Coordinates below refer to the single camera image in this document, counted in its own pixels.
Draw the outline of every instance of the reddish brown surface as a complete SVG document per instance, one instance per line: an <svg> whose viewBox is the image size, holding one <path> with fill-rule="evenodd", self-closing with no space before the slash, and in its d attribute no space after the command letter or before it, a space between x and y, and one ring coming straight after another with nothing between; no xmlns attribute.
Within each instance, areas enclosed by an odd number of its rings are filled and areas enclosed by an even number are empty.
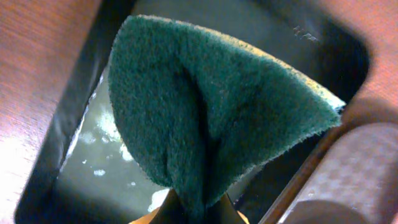
<svg viewBox="0 0 398 224"><path fill-rule="evenodd" d="M0 223L12 222L17 200L99 4L100 0L0 1ZM320 4L364 36L373 56L369 78L346 110L343 129L366 116L378 120L375 114L381 109L370 106L373 103L391 107L395 113L398 1L321 0Z"/></svg>

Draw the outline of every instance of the black tray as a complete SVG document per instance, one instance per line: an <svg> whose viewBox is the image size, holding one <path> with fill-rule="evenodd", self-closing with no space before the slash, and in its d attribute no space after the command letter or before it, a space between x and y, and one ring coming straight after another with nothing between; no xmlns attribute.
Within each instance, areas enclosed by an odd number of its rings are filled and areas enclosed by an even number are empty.
<svg viewBox="0 0 398 224"><path fill-rule="evenodd" d="M57 200L52 186L67 149L108 61L125 18L154 14L216 29L282 59L349 102L366 78L369 57L357 37L311 4L294 0L105 0L53 116L16 211L16 223L127 223L117 206L98 218ZM250 181L235 209L251 223L267 212L322 136L295 146Z"/></svg>

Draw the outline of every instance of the brown wooden surface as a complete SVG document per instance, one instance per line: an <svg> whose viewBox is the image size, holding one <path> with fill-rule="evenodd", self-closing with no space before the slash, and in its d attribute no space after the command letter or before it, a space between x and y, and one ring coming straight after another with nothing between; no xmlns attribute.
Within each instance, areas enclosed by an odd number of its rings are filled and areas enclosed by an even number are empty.
<svg viewBox="0 0 398 224"><path fill-rule="evenodd" d="M100 0L0 1L0 223L12 223L99 4ZM366 84L345 112L344 126L324 141L368 122L367 118L379 121L380 107L391 108L383 113L398 121L398 1L321 0L319 4L364 36L373 57Z"/></svg>

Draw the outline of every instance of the sponge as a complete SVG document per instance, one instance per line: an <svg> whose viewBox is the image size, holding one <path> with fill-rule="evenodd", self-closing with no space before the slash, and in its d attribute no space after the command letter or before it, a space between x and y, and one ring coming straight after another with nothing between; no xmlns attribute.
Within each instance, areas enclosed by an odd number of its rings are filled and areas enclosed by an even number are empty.
<svg viewBox="0 0 398 224"><path fill-rule="evenodd" d="M259 164L340 123L344 102L284 62L215 30L128 17L109 60L116 126L148 178L200 220Z"/></svg>

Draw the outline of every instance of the scouring pad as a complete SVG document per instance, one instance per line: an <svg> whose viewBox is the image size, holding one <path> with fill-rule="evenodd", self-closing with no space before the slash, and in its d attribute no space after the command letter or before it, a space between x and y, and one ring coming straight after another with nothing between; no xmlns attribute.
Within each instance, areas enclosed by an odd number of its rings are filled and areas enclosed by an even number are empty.
<svg viewBox="0 0 398 224"><path fill-rule="evenodd" d="M247 43L154 16L120 28L109 92L129 152L196 220L254 166L339 125L344 105Z"/></svg>

